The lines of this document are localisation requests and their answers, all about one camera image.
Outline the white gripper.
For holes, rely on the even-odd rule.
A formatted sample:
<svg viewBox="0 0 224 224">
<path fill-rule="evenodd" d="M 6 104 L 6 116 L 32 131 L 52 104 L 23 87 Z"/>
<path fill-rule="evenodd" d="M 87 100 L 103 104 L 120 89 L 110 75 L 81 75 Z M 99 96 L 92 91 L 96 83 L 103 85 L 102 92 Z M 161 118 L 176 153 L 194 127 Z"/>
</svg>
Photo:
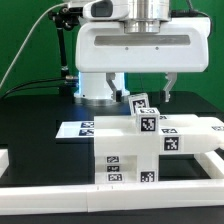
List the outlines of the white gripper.
<svg viewBox="0 0 224 224">
<path fill-rule="evenodd" d="M 177 73 L 207 68 L 210 32 L 209 18 L 173 16 L 169 0 L 93 0 L 82 8 L 75 63 L 84 73 L 107 73 L 115 102 L 122 91 L 114 73 L 167 73 L 168 102 Z"/>
</svg>

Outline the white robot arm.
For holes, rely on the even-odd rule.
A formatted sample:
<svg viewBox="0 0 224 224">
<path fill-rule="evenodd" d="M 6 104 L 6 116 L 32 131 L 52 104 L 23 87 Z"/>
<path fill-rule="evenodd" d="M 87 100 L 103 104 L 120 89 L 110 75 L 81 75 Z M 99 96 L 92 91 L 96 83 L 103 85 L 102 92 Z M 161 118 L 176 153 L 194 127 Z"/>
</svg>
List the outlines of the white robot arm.
<svg viewBox="0 0 224 224">
<path fill-rule="evenodd" d="M 212 22 L 194 10 L 171 10 L 171 0 L 68 0 L 80 12 L 75 97 L 112 104 L 129 95 L 126 73 L 163 73 L 164 100 L 179 73 L 202 72 L 209 63 Z"/>
</svg>

